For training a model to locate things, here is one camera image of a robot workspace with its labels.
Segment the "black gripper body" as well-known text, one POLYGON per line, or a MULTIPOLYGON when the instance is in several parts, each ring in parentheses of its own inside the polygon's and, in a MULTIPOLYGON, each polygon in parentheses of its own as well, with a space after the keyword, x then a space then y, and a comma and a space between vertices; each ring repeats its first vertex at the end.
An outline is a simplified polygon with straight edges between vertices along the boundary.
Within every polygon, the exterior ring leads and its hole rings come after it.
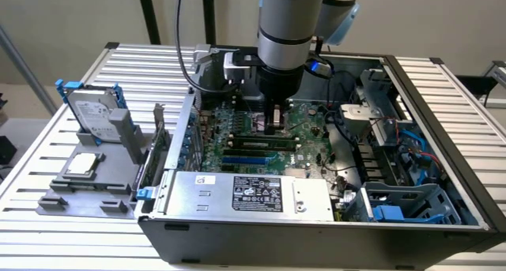
POLYGON ((278 70, 263 66, 258 69, 258 90, 272 104, 282 104, 299 89, 303 66, 290 70, 278 70))

